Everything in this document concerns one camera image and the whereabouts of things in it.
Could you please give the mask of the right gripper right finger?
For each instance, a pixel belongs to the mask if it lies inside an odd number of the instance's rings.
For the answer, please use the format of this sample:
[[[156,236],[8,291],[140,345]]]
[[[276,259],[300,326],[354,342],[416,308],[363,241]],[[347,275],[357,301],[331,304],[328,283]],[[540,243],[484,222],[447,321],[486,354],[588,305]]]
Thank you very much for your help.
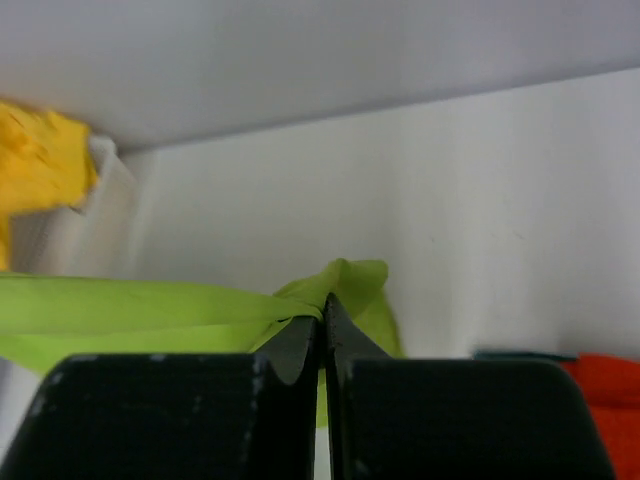
[[[324,307],[336,479],[611,479],[584,396],[550,361],[400,360]]]

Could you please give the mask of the orange shorts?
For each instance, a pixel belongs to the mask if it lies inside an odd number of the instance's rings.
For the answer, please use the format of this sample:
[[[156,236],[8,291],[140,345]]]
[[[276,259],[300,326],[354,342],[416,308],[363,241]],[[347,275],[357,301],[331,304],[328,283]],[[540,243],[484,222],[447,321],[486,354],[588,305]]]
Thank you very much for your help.
[[[582,354],[561,363],[581,388],[618,479],[639,477],[639,363]]]

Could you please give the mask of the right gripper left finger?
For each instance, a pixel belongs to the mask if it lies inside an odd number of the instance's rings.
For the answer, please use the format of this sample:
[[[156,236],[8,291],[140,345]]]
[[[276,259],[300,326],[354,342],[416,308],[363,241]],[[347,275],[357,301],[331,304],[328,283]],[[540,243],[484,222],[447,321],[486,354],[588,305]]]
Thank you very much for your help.
[[[251,354],[84,354],[42,381],[5,479],[309,479],[319,324]]]

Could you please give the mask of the lime green shorts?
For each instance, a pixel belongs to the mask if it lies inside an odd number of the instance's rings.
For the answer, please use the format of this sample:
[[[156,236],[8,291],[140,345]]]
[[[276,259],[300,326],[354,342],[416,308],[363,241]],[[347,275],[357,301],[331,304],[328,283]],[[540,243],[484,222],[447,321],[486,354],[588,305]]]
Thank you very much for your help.
[[[387,354],[404,354],[381,260],[330,262],[271,295],[197,284],[4,273],[1,356],[45,375],[88,353],[249,353],[334,294]]]

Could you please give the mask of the teal green shorts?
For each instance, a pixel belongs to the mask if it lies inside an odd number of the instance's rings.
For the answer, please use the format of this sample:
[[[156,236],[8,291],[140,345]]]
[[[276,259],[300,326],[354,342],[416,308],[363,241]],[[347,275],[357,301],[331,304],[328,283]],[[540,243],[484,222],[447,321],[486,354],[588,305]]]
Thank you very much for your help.
[[[499,360],[499,359],[529,359],[553,362],[576,362],[578,355],[566,355],[549,352],[536,352],[528,350],[499,350],[499,349],[480,349],[476,350],[472,357],[476,360]]]

